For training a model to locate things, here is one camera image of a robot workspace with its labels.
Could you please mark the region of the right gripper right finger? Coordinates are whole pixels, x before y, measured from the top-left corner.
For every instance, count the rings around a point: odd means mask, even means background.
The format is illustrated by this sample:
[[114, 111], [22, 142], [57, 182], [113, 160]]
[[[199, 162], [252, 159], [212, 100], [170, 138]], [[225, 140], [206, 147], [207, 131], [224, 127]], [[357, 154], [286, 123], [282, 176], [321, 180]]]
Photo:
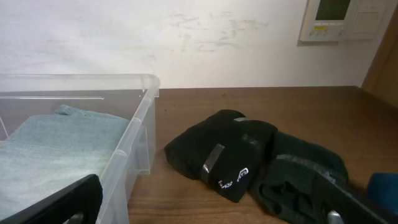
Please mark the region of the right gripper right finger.
[[312, 203], [317, 223], [389, 223], [388, 210], [358, 195], [327, 172], [315, 176]]

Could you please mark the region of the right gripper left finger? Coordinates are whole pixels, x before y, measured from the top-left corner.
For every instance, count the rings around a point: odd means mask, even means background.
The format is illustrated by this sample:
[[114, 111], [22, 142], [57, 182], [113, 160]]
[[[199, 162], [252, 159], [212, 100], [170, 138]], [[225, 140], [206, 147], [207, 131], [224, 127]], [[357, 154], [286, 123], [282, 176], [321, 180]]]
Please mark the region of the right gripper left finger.
[[95, 224], [103, 199], [96, 174], [72, 183], [30, 207], [1, 220], [1, 224]]

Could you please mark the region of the blue towel with tape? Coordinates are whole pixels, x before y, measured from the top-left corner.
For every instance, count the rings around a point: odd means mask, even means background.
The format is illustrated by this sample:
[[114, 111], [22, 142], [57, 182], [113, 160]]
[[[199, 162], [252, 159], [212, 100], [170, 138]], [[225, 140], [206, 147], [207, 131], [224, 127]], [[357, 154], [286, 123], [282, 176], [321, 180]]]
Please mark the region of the blue towel with tape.
[[397, 215], [397, 181], [395, 173], [373, 173], [368, 182], [368, 199]]

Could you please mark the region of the light blue jeans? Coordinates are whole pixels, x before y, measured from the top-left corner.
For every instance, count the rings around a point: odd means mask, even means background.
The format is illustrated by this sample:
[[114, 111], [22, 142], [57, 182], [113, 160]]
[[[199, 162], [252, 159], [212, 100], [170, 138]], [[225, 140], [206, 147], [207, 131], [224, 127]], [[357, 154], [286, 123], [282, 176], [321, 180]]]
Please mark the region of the light blue jeans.
[[1, 218], [101, 175], [129, 120], [62, 105], [29, 117], [1, 143]]

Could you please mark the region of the clear plastic storage container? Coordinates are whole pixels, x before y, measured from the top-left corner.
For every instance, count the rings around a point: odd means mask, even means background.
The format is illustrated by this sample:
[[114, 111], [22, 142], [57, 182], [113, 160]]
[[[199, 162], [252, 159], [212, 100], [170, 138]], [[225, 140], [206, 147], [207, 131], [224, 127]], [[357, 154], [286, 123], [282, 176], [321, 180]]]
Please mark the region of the clear plastic storage container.
[[62, 105], [129, 120], [107, 166], [98, 175], [103, 199], [96, 223], [127, 223], [136, 178], [154, 161], [155, 99], [159, 79], [148, 74], [2, 75], [1, 143], [29, 117]]

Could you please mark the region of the dark green folded garment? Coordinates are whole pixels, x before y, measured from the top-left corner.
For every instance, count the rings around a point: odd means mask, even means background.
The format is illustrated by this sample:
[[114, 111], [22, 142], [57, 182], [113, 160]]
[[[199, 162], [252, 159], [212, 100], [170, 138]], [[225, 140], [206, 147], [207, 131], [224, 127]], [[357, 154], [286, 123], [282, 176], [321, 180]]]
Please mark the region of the dark green folded garment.
[[348, 181], [342, 158], [327, 148], [278, 132], [271, 143], [271, 158], [259, 173], [254, 195], [269, 213], [289, 223], [316, 223], [310, 194], [313, 162]]

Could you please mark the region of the black folded garment with tape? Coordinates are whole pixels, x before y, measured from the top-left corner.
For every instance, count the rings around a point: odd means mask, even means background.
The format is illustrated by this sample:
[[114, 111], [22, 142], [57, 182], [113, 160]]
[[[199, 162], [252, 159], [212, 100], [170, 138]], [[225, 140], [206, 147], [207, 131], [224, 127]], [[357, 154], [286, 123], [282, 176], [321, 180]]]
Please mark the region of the black folded garment with tape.
[[170, 141], [164, 152], [177, 172], [237, 203], [266, 159], [276, 133], [270, 123], [220, 110]]

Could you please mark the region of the wooden door frame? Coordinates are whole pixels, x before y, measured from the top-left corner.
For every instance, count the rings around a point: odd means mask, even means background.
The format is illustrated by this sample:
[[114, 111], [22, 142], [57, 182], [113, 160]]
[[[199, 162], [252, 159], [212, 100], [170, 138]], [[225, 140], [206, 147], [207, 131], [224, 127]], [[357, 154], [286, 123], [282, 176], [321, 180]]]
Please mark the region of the wooden door frame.
[[361, 89], [397, 107], [397, 7]]

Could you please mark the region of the white wall control panel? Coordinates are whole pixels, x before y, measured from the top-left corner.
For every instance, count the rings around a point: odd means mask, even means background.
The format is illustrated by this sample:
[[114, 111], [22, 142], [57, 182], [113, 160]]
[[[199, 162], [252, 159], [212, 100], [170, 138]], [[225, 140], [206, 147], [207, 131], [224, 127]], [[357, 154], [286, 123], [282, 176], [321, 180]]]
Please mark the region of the white wall control panel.
[[301, 42], [372, 40], [397, 6], [390, 0], [308, 0]]

